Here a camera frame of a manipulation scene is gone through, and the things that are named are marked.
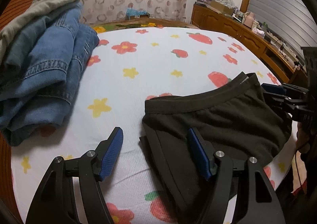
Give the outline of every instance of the gray-green garment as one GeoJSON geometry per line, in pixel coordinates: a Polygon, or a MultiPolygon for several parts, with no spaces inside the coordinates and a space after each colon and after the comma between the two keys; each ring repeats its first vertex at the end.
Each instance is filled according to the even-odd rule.
{"type": "Polygon", "coordinates": [[[0,31],[0,64],[8,45],[15,35],[35,17],[43,16],[51,11],[75,0],[33,0],[31,6],[21,15],[14,18],[0,31]]]}

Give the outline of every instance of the white floral bed sheet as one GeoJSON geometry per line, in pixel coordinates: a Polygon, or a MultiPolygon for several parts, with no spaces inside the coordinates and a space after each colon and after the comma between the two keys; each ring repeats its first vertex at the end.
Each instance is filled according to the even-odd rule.
{"type": "MultiPolygon", "coordinates": [[[[22,220],[51,161],[77,158],[95,149],[114,127],[124,142],[112,175],[100,183],[116,224],[174,223],[160,199],[162,186],[145,160],[144,101],[156,96],[190,95],[214,90],[241,71],[255,72],[260,83],[280,84],[267,67],[236,39],[189,28],[132,28],[99,34],[80,83],[72,114],[63,127],[41,129],[12,148],[12,178],[22,220]]],[[[265,167],[276,189],[291,167],[297,125],[289,141],[265,167]]],[[[78,179],[75,199],[81,223],[87,223],[78,179]]],[[[224,223],[231,223],[235,197],[224,223]]]]}

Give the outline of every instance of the bed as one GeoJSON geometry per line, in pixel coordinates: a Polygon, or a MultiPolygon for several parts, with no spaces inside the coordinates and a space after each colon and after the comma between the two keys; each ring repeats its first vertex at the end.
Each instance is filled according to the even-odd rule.
{"type": "MultiPolygon", "coordinates": [[[[124,132],[121,153],[112,175],[100,183],[115,223],[173,223],[175,218],[159,199],[162,186],[139,142],[144,135],[144,101],[214,90],[219,86],[217,80],[226,82],[241,71],[256,73],[260,83],[280,83],[245,46],[222,33],[151,25],[95,30],[100,44],[88,62],[69,118],[61,128],[43,128],[12,148],[13,190],[21,218],[26,220],[34,193],[54,157],[80,157],[119,126],[124,132]]],[[[293,123],[290,139],[264,169],[275,189],[291,168],[296,131],[293,123]]],[[[80,221],[87,223],[77,178],[74,189],[80,221]]],[[[235,197],[224,223],[231,223],[234,206],[235,197]]]]}

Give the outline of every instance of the cardboard box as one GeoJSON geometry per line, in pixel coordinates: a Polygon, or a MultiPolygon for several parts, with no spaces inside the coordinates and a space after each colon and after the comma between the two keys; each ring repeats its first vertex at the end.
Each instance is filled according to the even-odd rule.
{"type": "Polygon", "coordinates": [[[228,14],[230,16],[232,16],[233,12],[235,11],[234,9],[230,9],[227,6],[224,6],[216,1],[211,1],[210,6],[212,8],[215,8],[216,10],[221,12],[222,14],[228,14]]]}

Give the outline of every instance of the window blind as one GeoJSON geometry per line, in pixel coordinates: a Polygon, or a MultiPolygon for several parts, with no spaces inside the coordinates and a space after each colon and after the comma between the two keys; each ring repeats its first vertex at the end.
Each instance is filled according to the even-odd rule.
{"type": "Polygon", "coordinates": [[[248,11],[304,58],[301,46],[317,46],[317,25],[302,0],[250,0],[248,11]]]}

